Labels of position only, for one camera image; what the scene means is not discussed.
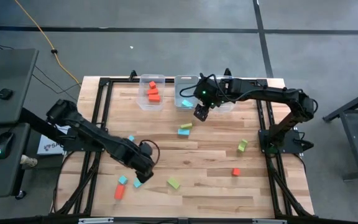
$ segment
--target orange block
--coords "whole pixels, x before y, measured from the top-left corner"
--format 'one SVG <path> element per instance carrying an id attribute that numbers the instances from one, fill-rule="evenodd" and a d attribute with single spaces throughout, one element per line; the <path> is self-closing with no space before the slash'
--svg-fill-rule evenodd
<path id="1" fill-rule="evenodd" d="M 121 200 L 122 196 L 124 196 L 124 190 L 125 190 L 125 186 L 119 184 L 116 188 L 116 193 L 114 194 L 114 198 L 117 200 Z"/>
<path id="2" fill-rule="evenodd" d="M 149 85 L 150 85 L 150 88 L 151 88 L 151 89 L 157 87 L 157 85 L 155 84 L 154 81 L 151 81 L 151 82 L 149 83 Z"/>
<path id="3" fill-rule="evenodd" d="M 160 95 L 149 95 L 149 101 L 150 102 L 160 102 L 161 97 Z"/>
<path id="4" fill-rule="evenodd" d="M 148 95 L 158 94 L 158 89 L 157 89 L 157 88 L 154 88 L 154 89 L 151 89 L 151 90 L 147 90 L 147 94 L 148 94 Z"/>
<path id="5" fill-rule="evenodd" d="M 234 169 L 233 169 L 233 172 L 232 172 L 231 174 L 234 175 L 234 176 L 236 176 L 236 177 L 240 176 L 240 169 L 234 168 Z"/>

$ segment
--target transparent container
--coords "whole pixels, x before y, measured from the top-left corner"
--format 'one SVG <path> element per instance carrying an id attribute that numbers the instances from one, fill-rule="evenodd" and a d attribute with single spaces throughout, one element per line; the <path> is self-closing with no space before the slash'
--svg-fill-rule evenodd
<path id="1" fill-rule="evenodd" d="M 159 103 L 149 102 L 149 96 L 147 90 L 150 89 L 149 83 L 154 81 L 158 88 L 158 94 L 161 97 Z M 164 102 L 164 89 L 165 89 L 165 76 L 164 75 L 153 75 L 143 74 L 139 80 L 139 92 L 137 94 L 136 103 L 142 108 L 142 110 L 159 111 L 163 108 Z"/>
<path id="2" fill-rule="evenodd" d="M 216 76 L 216 79 L 218 81 L 218 83 L 220 82 L 221 79 L 233 79 L 234 77 L 231 76 Z M 230 112 L 234 109 L 234 107 L 236 106 L 235 103 L 231 103 L 231 102 L 227 102 L 222 104 L 220 107 L 215 107 L 213 108 L 211 111 L 217 112 L 217 113 L 227 113 Z"/>
<path id="3" fill-rule="evenodd" d="M 180 90 L 191 87 L 198 83 L 198 76 L 196 75 L 179 75 L 175 77 L 174 84 L 175 84 L 175 106 L 180 109 L 194 109 L 197 106 L 198 99 L 193 97 L 182 97 L 180 96 Z M 189 90 L 185 90 L 182 92 L 184 96 L 190 96 L 194 93 L 195 87 Z M 189 101 L 193 106 L 184 106 L 182 105 L 183 100 Z"/>

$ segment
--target foam block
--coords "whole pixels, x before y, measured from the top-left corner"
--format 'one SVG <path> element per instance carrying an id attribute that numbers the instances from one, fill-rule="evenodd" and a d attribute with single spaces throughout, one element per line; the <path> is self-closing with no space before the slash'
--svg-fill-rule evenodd
<path id="1" fill-rule="evenodd" d="M 148 94 L 148 95 L 158 94 L 158 89 L 157 89 L 157 88 L 154 88 L 154 89 L 151 89 L 151 90 L 147 90 L 147 94 Z"/>
<path id="2" fill-rule="evenodd" d="M 193 104 L 190 103 L 189 101 L 187 100 L 183 100 L 182 103 L 181 103 L 182 106 L 186 106 L 186 107 L 192 107 Z"/>
<path id="3" fill-rule="evenodd" d="M 136 188 L 139 188 L 141 185 L 142 185 L 142 183 L 139 181 L 139 179 L 138 179 L 138 178 L 135 178 L 134 186 L 135 186 Z"/>
<path id="4" fill-rule="evenodd" d="M 238 150 L 241 151 L 241 152 L 244 152 L 246 150 L 246 147 L 248 145 L 248 141 L 243 139 L 241 140 L 240 144 L 239 144 L 239 147 L 238 147 Z"/>
<path id="5" fill-rule="evenodd" d="M 150 102 L 160 102 L 161 98 L 160 95 L 149 95 Z"/>
<path id="6" fill-rule="evenodd" d="M 119 179 L 118 182 L 120 184 L 126 184 L 128 182 L 128 178 L 126 178 L 124 175 L 122 175 Z"/>
<path id="7" fill-rule="evenodd" d="M 180 184 L 175 180 L 173 177 L 169 178 L 167 180 L 168 184 L 170 184 L 174 189 L 177 189 L 180 187 Z"/>
<path id="8" fill-rule="evenodd" d="M 180 126 L 180 129 L 191 129 L 193 127 L 192 123 L 183 124 Z"/>
<path id="9" fill-rule="evenodd" d="M 154 89 L 155 87 L 157 87 L 157 85 L 155 84 L 154 81 L 149 82 L 149 86 L 151 89 Z"/>
<path id="10" fill-rule="evenodd" d="M 188 136 L 190 134 L 190 130 L 189 129 L 178 129 L 178 134 Z"/>
<path id="11" fill-rule="evenodd" d="M 114 198 L 117 200 L 121 200 L 122 196 L 124 196 L 125 186 L 119 184 L 116 188 L 116 193 L 114 194 Z"/>
<path id="12" fill-rule="evenodd" d="M 236 177 L 240 176 L 240 169 L 234 168 L 231 174 Z"/>

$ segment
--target lime green block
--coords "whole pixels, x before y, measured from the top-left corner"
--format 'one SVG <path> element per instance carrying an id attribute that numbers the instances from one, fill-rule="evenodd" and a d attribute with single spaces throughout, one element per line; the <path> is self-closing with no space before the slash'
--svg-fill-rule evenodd
<path id="1" fill-rule="evenodd" d="M 169 178 L 169 180 L 167 180 L 168 184 L 170 184 L 174 189 L 179 188 L 180 184 L 177 182 L 177 180 L 175 180 L 173 177 Z"/>
<path id="2" fill-rule="evenodd" d="M 244 152 L 246 150 L 247 145 L 248 145 L 247 140 L 245 140 L 245 139 L 241 140 L 239 147 L 238 147 L 239 151 Z"/>
<path id="3" fill-rule="evenodd" d="M 192 123 L 183 124 L 180 126 L 180 129 L 191 129 L 193 127 Z"/>

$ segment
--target wooden tabletop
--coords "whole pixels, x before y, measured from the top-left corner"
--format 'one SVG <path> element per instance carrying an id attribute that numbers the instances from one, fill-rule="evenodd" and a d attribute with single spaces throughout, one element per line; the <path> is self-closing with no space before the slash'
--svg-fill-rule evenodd
<path id="1" fill-rule="evenodd" d="M 84 77 L 81 87 L 78 110 L 88 120 L 92 117 L 99 78 Z M 272 78 L 268 79 L 268 85 L 284 87 L 284 81 Z M 134 170 L 119 165 L 104 152 L 92 216 L 273 218 L 266 162 L 257 135 L 260 126 L 255 100 L 236 103 L 230 113 L 210 112 L 207 120 L 201 122 L 193 116 L 193 110 L 175 108 L 171 83 L 165 86 L 162 111 L 142 111 L 136 103 L 138 86 L 114 84 L 107 127 L 112 135 L 135 136 L 136 143 L 142 139 L 155 141 L 161 148 L 160 161 L 154 168 L 154 176 L 136 189 Z M 272 103 L 272 106 L 277 123 L 290 111 L 283 104 Z M 190 121 L 193 129 L 189 137 L 179 138 L 179 126 Z M 237 153 L 241 139 L 248 140 L 249 144 L 246 152 Z M 78 185 L 83 157 L 83 152 L 74 153 L 63 168 L 58 185 L 58 208 Z M 295 156 L 284 154 L 283 164 L 288 187 L 306 211 L 313 213 L 302 163 Z M 240 168 L 240 177 L 231 176 L 233 168 Z M 129 181 L 124 198 L 118 201 L 114 199 L 114 191 L 121 175 Z M 167 184 L 170 177 L 180 183 L 178 190 Z M 81 209 L 87 193 L 84 195 Z M 278 196 L 284 213 L 281 190 Z"/>

